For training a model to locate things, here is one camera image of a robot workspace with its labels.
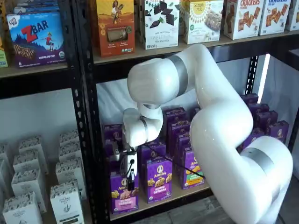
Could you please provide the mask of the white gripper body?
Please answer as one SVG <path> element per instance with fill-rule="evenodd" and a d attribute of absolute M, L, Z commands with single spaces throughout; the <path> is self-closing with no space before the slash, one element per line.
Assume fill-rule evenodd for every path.
<path fill-rule="evenodd" d="M 137 152 L 124 152 L 121 157 L 121 176 L 135 179 L 138 172 Z"/>

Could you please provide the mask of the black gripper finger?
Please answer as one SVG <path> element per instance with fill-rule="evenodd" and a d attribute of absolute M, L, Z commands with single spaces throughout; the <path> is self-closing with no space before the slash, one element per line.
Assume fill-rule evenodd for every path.
<path fill-rule="evenodd" d="M 135 189 L 135 171 L 133 168 L 129 168 L 127 173 L 128 190 L 132 191 Z"/>

